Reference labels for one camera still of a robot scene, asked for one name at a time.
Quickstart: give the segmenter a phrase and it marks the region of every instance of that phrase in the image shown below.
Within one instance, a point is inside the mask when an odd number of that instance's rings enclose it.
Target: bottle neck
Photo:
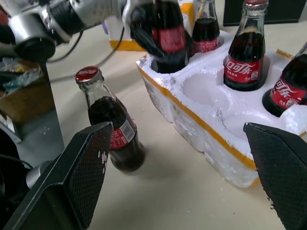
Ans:
[[[199,0],[198,19],[200,18],[212,18],[217,19],[215,12],[214,0]]]
[[[111,97],[114,101],[116,100],[116,96],[100,80],[92,85],[86,86],[83,92],[88,108],[90,108],[95,101],[103,97]]]
[[[264,35],[264,15],[249,16],[245,13],[242,15],[236,35],[251,32]]]

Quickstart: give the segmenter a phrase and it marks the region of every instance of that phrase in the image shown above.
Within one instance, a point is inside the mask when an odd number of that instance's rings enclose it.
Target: red bottle cap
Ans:
[[[245,0],[245,4],[248,5],[261,5],[261,4],[265,4],[268,3],[269,0]]]
[[[76,73],[75,80],[79,86],[85,86],[93,84],[99,80],[103,81],[104,78],[98,67],[88,66]]]

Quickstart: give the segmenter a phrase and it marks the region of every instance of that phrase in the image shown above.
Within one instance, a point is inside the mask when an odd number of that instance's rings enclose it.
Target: plastic bag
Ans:
[[[21,72],[21,75],[19,75],[17,78],[14,78],[11,81],[2,85],[5,89],[5,92],[8,94],[13,93],[20,88],[28,86],[42,76],[42,71],[39,67],[30,69],[20,64],[16,60],[12,60],[10,58],[3,58],[3,63],[5,66],[3,68],[4,71]]]

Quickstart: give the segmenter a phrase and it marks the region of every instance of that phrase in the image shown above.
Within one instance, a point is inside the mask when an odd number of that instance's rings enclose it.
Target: styrofoam box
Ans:
[[[280,118],[262,105],[263,94],[277,82],[289,59],[267,51],[265,84],[251,92],[235,91],[223,84],[224,60],[233,36],[221,31],[219,48],[196,54],[182,70],[159,74],[151,69],[153,57],[137,61],[148,94],[167,121],[193,148],[232,184],[250,187],[259,182],[245,122],[277,127],[306,138],[307,106],[293,105]]]

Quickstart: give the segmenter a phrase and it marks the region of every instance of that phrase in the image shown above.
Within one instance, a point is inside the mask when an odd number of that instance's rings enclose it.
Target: bottle cap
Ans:
[[[104,81],[101,70],[96,66],[88,66],[76,73],[76,83],[81,86],[89,86],[97,81]]]
[[[251,16],[257,16],[265,13],[268,5],[269,0],[245,0],[243,3],[243,10],[252,12]]]

